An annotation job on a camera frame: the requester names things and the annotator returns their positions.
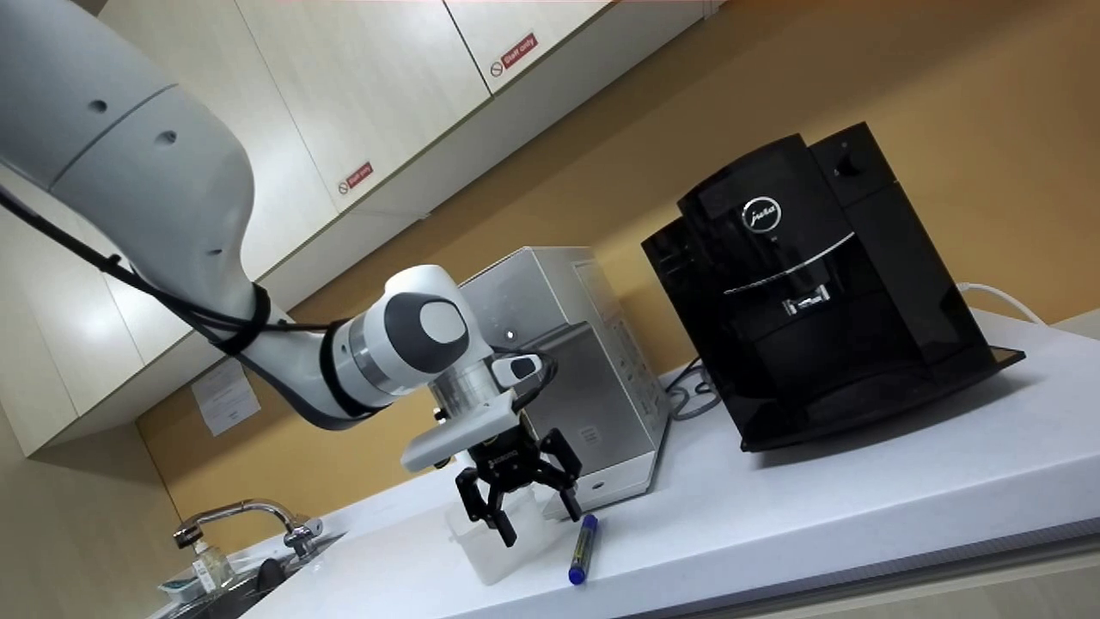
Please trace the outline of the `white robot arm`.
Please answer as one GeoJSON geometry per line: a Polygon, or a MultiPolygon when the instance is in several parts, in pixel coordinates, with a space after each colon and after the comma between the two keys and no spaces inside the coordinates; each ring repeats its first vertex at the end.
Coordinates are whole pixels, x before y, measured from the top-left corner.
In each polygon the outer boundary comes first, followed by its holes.
{"type": "Polygon", "coordinates": [[[319,430],[348,430],[428,389],[443,419],[401,464],[463,456],[461,505],[501,539],[516,537],[514,491],[576,491],[581,456],[566,436],[523,419],[550,367],[535,349],[491,347],[443,267],[395,272],[350,320],[296,322],[243,275],[254,170],[219,115],[77,0],[0,0],[0,58],[5,167],[77,208],[110,247],[89,253],[19,205],[27,225],[157,298],[319,430]]]}

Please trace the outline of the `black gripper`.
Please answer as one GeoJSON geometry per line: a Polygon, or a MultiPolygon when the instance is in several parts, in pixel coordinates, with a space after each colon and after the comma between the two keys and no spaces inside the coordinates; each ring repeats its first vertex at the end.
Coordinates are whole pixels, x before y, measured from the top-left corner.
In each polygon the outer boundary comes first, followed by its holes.
{"type": "Polygon", "coordinates": [[[484,521],[490,530],[495,530],[507,547],[516,544],[516,530],[501,511],[501,494],[495,488],[523,488],[541,476],[560,494],[560,505],[571,520],[581,516],[581,505],[576,499],[581,461],[560,430],[550,430],[543,441],[535,441],[525,427],[514,427],[472,447],[472,461],[476,468],[463,468],[453,476],[461,505],[472,521],[484,521]]]}

